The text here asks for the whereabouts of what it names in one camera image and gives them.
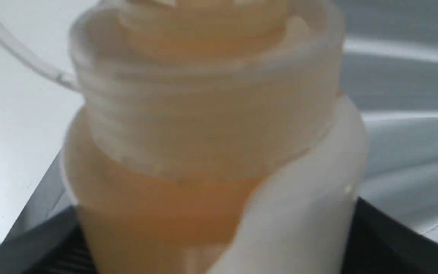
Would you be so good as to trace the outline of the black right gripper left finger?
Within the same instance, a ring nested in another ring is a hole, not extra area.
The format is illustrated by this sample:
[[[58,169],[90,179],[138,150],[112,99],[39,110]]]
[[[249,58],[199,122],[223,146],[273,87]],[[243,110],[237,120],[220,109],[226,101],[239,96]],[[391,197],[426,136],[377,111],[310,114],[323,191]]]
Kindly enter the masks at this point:
[[[0,274],[96,273],[71,208],[0,244]]]

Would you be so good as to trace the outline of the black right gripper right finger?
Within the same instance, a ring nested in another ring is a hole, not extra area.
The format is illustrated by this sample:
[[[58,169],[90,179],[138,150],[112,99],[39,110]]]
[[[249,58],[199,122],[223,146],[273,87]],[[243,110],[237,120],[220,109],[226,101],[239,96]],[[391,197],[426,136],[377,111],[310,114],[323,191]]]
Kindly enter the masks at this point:
[[[438,274],[438,243],[358,199],[342,274]]]

